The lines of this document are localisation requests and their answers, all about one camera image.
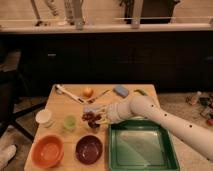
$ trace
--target wall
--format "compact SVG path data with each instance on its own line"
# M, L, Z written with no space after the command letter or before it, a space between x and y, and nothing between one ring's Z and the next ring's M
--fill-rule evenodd
M42 19L52 19L51 13L45 6L43 0L35 0ZM119 6L119 0L84 0L83 15L88 23L122 23L121 20L113 18L123 17L124 8ZM55 0L56 6L60 12L60 18L64 19L63 0ZM33 20L35 19L30 0L0 0L0 20ZM176 6L174 17L187 17L174 19L173 22L208 22L213 16L212 0L181 0ZM32 26L35 22L5 22L0 24L7 27L14 26Z

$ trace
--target green cup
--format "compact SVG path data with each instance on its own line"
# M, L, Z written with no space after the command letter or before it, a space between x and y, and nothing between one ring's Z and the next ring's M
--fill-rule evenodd
M63 126L69 131L73 131L75 129L76 119L72 115L68 115L64 118Z

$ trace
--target chair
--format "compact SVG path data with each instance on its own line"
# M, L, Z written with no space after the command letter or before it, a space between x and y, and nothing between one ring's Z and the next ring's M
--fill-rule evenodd
M34 137L18 124L16 119L45 106L46 102L13 113L14 99L17 94L17 78L18 74L16 71L0 72L0 137L4 134L7 127L12 125L33 141Z

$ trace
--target black cabinet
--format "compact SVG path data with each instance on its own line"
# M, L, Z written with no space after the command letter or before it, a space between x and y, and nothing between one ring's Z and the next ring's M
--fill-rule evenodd
M213 88L213 32L33 37L22 40L19 67L33 95L48 94L54 83L152 83L158 91Z

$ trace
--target orange bowl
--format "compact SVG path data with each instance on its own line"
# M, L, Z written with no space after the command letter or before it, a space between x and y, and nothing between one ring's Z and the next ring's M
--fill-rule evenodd
M31 158L37 167L46 169L59 164L63 155L62 140L55 135L47 135L35 144Z

